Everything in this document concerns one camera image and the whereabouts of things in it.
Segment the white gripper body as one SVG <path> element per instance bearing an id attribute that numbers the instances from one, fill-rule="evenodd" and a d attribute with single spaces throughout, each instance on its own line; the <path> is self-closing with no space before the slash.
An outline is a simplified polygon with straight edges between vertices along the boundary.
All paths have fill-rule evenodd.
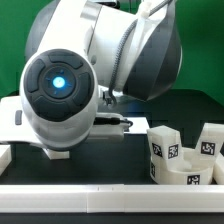
<path id="1" fill-rule="evenodd" d="M 0 143 L 25 142 L 31 145 L 79 145 L 83 141 L 122 141 L 129 120 L 116 113 L 87 112 L 63 122 L 48 122 L 36 115 L 28 117 L 21 97 L 0 100 Z"/>

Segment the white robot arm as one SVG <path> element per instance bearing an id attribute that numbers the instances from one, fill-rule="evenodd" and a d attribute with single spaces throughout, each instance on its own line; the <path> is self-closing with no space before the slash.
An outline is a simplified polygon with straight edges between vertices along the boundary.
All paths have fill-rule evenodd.
<path id="1" fill-rule="evenodd" d="M 175 82 L 182 60 L 177 0 L 143 0 L 135 14 L 103 0 L 52 0 L 28 35 L 19 93 L 0 100 L 0 144 L 70 150 L 118 139 L 127 121 L 101 113 L 115 92 L 151 100 Z"/>

